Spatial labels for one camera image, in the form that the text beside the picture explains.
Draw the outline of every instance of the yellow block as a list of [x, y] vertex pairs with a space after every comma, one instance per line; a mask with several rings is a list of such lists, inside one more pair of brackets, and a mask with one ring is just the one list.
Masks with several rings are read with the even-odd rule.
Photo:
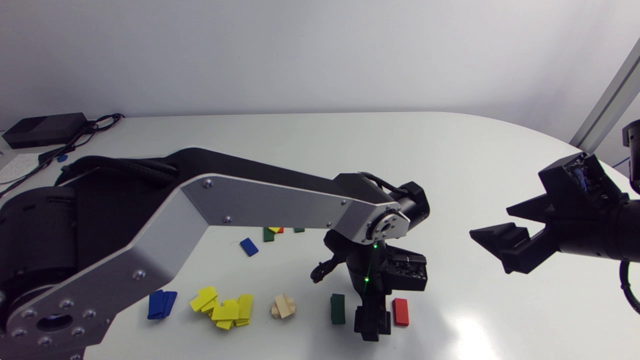
[[202, 310], [205, 305], [210, 303], [218, 296], [216, 293], [216, 288], [213, 286], [208, 286], [206, 288], [202, 288], [198, 290], [198, 296], [189, 302], [189, 305], [193, 309], [193, 311], [198, 312]]
[[249, 325], [251, 321], [249, 319], [246, 320], [236, 320], [236, 326], [245, 326]]
[[253, 295], [242, 294], [238, 298], [238, 306], [240, 307], [238, 319], [249, 319], [251, 317], [251, 304], [253, 303]]
[[211, 314], [211, 320], [238, 320], [240, 308], [235, 299], [225, 300], [222, 302], [222, 306], [216, 306], [213, 308], [213, 314]]
[[216, 297], [215, 299], [213, 299], [212, 301], [210, 301], [210, 303], [208, 303], [207, 305], [205, 305], [200, 311], [202, 311], [205, 314], [211, 314], [211, 311], [213, 311], [213, 309], [216, 306], [220, 306], [220, 304], [218, 303], [217, 300], [218, 297]]
[[225, 329], [225, 330], [231, 329], [231, 326], [233, 326], [233, 324], [234, 324], [233, 320], [225, 320], [225, 321], [216, 322], [216, 326], [217, 327], [219, 327], [220, 329]]

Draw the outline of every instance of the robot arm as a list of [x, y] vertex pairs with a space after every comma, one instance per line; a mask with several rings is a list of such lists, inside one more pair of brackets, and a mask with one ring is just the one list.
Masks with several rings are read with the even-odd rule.
[[[386, 184], [373, 178], [378, 184]], [[424, 290], [424, 256], [386, 245], [429, 215], [415, 183], [385, 193], [363, 174], [323, 179], [203, 149], [166, 158], [87, 157], [62, 186], [0, 209], [0, 357], [81, 359], [115, 315], [170, 282], [210, 225], [328, 229], [363, 306], [356, 332], [389, 334], [385, 296]]]

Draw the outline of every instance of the small blue object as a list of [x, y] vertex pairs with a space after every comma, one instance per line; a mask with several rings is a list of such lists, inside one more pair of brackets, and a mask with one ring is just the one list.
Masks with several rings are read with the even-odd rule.
[[255, 255], [255, 253], [258, 252], [258, 248], [255, 247], [255, 245], [253, 244], [253, 241], [251, 241], [251, 239], [249, 238], [246, 238], [243, 241], [240, 241], [240, 246], [242, 246], [242, 248], [244, 249], [244, 252], [246, 252], [246, 254], [249, 256], [253, 256]]
[[158, 290], [149, 295], [149, 314], [147, 319], [159, 320], [171, 314], [173, 303], [178, 293], [175, 291]]

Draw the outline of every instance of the white table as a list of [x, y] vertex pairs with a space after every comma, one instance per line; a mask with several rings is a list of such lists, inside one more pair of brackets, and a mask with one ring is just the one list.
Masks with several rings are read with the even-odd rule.
[[[68, 161], [89, 154], [164, 156], [189, 146], [327, 178], [368, 171], [392, 184], [423, 186], [431, 216], [407, 237], [389, 241], [428, 260], [425, 292], [388, 297], [408, 299], [411, 325], [393, 327], [378, 343], [353, 332], [360, 299], [346, 267], [319, 284], [309, 278], [331, 256], [321, 229], [287, 229], [275, 242], [262, 243], [259, 228], [210, 227], [165, 287], [179, 292], [171, 316], [147, 320], [147, 300], [140, 301], [116, 317], [103, 343], [87, 350], [87, 360], [638, 358], [640, 316], [620, 290], [618, 262], [555, 254], [529, 275], [506, 275], [468, 235], [509, 221], [531, 234], [540, 230], [541, 224], [509, 217], [505, 207], [543, 193], [538, 171], [578, 152], [566, 143], [453, 113], [162, 117], [124, 119]], [[20, 190], [53, 184], [59, 167], [54, 163]], [[604, 167], [637, 198], [622, 175]], [[238, 245], [246, 237], [260, 249], [252, 258]], [[633, 265], [631, 280], [640, 289]], [[204, 286], [215, 286], [219, 299], [254, 294], [251, 325], [227, 332], [194, 314], [188, 301]], [[298, 304], [285, 321], [269, 314], [281, 292]], [[346, 294], [346, 325], [331, 324], [332, 293]]]

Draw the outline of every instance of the electronics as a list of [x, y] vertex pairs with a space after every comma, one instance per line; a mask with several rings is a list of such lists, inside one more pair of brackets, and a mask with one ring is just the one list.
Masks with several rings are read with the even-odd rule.
[[69, 143], [87, 125], [83, 113], [30, 117], [18, 121], [2, 137], [12, 149]]

